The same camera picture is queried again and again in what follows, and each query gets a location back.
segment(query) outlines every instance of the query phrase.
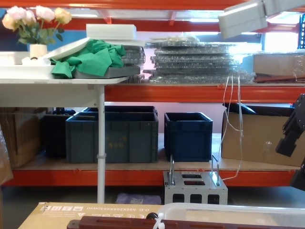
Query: brown plastic lid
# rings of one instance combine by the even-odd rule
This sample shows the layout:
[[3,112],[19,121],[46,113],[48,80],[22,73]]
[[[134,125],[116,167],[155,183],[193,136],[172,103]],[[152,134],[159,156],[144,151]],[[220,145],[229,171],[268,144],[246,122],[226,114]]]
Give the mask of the brown plastic lid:
[[[207,223],[192,221],[162,220],[165,229],[301,229],[281,226],[257,226],[244,224]],[[84,216],[72,220],[67,229],[153,229],[154,219],[130,219]]]

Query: white zip tie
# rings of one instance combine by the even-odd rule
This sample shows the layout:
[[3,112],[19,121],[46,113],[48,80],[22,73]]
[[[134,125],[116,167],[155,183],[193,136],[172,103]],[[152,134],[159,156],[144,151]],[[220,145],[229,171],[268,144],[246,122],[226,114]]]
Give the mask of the white zip tie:
[[163,217],[164,217],[163,213],[158,214],[158,218],[155,218],[156,223],[155,223],[153,229],[165,229],[165,224],[161,223],[161,220],[163,219]]

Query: orange shelf beam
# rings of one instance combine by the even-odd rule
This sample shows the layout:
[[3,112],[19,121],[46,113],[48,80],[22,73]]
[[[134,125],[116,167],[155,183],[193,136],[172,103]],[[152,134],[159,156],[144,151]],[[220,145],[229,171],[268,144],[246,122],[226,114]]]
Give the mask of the orange shelf beam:
[[[222,178],[232,177],[235,171],[220,171]],[[97,186],[94,170],[14,170],[14,178],[5,186]],[[295,171],[240,171],[225,184],[229,187],[289,186]],[[163,171],[106,170],[106,186],[163,186]]]
[[[190,22],[190,21],[174,21],[174,11],[170,15],[168,21],[150,21],[150,20],[122,20],[111,19],[111,24],[132,24],[137,27],[137,31],[154,31],[154,32],[219,32],[219,25],[217,22]],[[86,24],[105,24],[104,19],[79,19],[73,20],[64,26],[66,30],[86,30]],[[268,24],[268,27],[256,32],[298,32],[298,25],[282,25],[282,24]]]
[[[234,86],[232,103],[238,101]],[[297,86],[242,86],[243,103],[295,103],[305,87]],[[229,102],[231,87],[227,88],[225,101]],[[167,85],[108,85],[105,98],[109,102],[176,102],[222,103],[224,86],[167,86]]]
[[249,0],[1,0],[0,7],[81,7],[129,10],[223,10]]

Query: white vase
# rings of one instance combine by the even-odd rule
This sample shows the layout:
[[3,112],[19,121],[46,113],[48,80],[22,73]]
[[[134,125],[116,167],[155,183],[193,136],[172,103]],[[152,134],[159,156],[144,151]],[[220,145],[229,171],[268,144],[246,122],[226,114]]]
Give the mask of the white vase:
[[48,53],[45,44],[30,44],[30,58],[39,58]]

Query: brown cardboard box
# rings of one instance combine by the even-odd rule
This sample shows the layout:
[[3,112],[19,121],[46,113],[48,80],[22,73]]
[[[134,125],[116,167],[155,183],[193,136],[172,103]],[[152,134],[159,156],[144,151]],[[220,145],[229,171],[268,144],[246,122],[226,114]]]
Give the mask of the brown cardboard box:
[[73,219],[104,216],[144,219],[160,205],[40,203],[19,229],[66,229]]
[[258,54],[254,56],[254,72],[267,75],[305,75],[305,55]]
[[0,125],[12,168],[24,165],[41,151],[41,118],[46,111],[46,108],[0,107]]
[[[0,126],[0,186],[12,178],[8,151]],[[2,193],[0,189],[0,229],[2,229]]]
[[[291,157],[275,151],[280,139],[284,137],[282,127],[288,117],[243,114],[243,160],[278,165],[300,166],[305,157],[305,134],[296,142]],[[229,121],[239,127],[239,114],[229,113]],[[226,117],[224,115],[223,132]],[[230,125],[227,126],[222,144],[222,158],[240,160],[240,133]]]

